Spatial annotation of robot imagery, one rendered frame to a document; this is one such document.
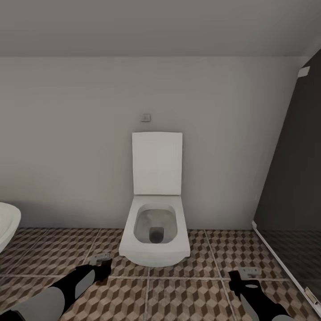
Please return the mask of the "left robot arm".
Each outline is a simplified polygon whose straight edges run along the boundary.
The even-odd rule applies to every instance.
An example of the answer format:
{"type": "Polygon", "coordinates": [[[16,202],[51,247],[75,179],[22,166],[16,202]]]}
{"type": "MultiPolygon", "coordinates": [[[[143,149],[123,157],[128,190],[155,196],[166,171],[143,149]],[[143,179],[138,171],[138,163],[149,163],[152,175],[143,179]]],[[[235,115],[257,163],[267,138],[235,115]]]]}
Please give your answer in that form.
{"type": "Polygon", "coordinates": [[[93,283],[111,274],[107,264],[98,266],[98,262],[110,259],[110,253],[92,255],[90,264],[77,266],[49,288],[2,311],[0,321],[58,321],[93,283]]]}

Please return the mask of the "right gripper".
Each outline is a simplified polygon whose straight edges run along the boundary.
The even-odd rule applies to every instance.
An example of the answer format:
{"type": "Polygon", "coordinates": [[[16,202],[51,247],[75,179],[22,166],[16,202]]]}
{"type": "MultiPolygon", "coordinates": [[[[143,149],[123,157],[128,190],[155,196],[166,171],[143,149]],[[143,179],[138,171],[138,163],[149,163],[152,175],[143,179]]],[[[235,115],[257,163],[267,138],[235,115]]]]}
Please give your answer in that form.
{"type": "Polygon", "coordinates": [[[260,290],[262,290],[258,280],[232,280],[229,282],[231,291],[234,291],[235,295],[238,297],[240,297],[244,284],[255,284],[259,286],[260,290]]]}

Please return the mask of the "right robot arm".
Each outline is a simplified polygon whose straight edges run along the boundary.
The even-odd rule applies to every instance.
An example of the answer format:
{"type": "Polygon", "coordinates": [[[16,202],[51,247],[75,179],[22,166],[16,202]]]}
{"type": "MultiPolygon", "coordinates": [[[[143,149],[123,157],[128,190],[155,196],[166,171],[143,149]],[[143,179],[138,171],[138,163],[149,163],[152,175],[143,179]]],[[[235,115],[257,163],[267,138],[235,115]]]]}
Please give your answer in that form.
{"type": "Polygon", "coordinates": [[[274,303],[262,291],[258,280],[250,280],[248,276],[262,274],[257,267],[239,267],[240,280],[229,282],[231,291],[242,301],[244,309],[253,321],[296,321],[289,316],[285,308],[274,303]]]}

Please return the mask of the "mousetrap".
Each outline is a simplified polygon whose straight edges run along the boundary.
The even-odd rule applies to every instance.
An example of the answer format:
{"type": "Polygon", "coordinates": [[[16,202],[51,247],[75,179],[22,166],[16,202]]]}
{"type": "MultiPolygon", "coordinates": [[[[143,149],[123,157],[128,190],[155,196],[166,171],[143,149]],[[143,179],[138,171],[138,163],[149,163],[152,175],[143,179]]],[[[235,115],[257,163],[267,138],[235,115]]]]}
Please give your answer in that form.
{"type": "Polygon", "coordinates": [[[239,270],[228,272],[231,280],[240,280],[239,270]]]}
{"type": "MultiPolygon", "coordinates": [[[[111,267],[111,263],[112,263],[112,258],[111,258],[110,260],[107,260],[107,261],[102,261],[102,265],[106,265],[106,264],[107,264],[107,267],[111,267]]],[[[101,266],[102,266],[102,265],[101,265],[101,266]]],[[[107,276],[106,279],[98,280],[98,281],[96,282],[96,286],[107,285],[108,277],[109,277],[109,275],[107,276]]]]}

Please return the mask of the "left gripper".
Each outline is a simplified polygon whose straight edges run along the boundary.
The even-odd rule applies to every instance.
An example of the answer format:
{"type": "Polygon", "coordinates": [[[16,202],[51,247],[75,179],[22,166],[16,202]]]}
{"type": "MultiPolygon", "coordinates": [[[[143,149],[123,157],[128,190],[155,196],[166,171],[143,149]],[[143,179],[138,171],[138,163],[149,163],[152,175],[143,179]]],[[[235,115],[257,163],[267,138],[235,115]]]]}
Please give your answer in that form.
{"type": "Polygon", "coordinates": [[[92,266],[91,269],[96,270],[96,277],[94,279],[94,283],[98,280],[106,279],[107,276],[111,274],[111,267],[107,267],[107,264],[102,266],[92,266]]]}

